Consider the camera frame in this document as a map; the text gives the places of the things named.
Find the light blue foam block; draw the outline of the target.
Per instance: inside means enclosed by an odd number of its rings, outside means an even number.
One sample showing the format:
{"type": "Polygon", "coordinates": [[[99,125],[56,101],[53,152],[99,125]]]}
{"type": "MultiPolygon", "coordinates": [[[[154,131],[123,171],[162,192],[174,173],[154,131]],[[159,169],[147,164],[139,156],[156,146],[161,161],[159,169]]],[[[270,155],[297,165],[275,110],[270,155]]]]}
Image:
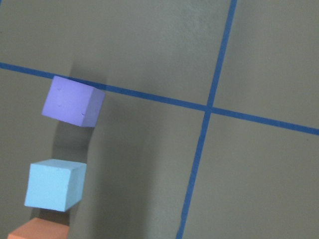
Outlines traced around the light blue foam block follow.
{"type": "Polygon", "coordinates": [[[87,164],[48,159],[30,164],[24,205],[66,212],[82,200],[87,164]]]}

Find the purple foam block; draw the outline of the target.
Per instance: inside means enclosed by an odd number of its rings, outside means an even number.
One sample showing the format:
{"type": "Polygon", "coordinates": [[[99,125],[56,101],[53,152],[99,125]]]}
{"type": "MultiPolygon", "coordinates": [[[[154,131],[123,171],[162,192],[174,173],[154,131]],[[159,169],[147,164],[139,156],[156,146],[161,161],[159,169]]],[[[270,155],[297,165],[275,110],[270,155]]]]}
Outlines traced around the purple foam block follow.
{"type": "Polygon", "coordinates": [[[42,115],[80,127],[95,127],[105,93],[95,87],[54,76],[42,115]]]}

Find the orange foam block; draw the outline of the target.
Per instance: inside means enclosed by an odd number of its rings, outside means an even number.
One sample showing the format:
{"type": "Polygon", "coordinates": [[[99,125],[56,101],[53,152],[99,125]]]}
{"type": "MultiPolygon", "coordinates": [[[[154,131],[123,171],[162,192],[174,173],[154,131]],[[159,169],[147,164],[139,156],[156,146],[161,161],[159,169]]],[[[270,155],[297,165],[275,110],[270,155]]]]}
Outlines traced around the orange foam block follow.
{"type": "Polygon", "coordinates": [[[33,218],[8,234],[8,239],[66,239],[69,226],[33,218]]]}

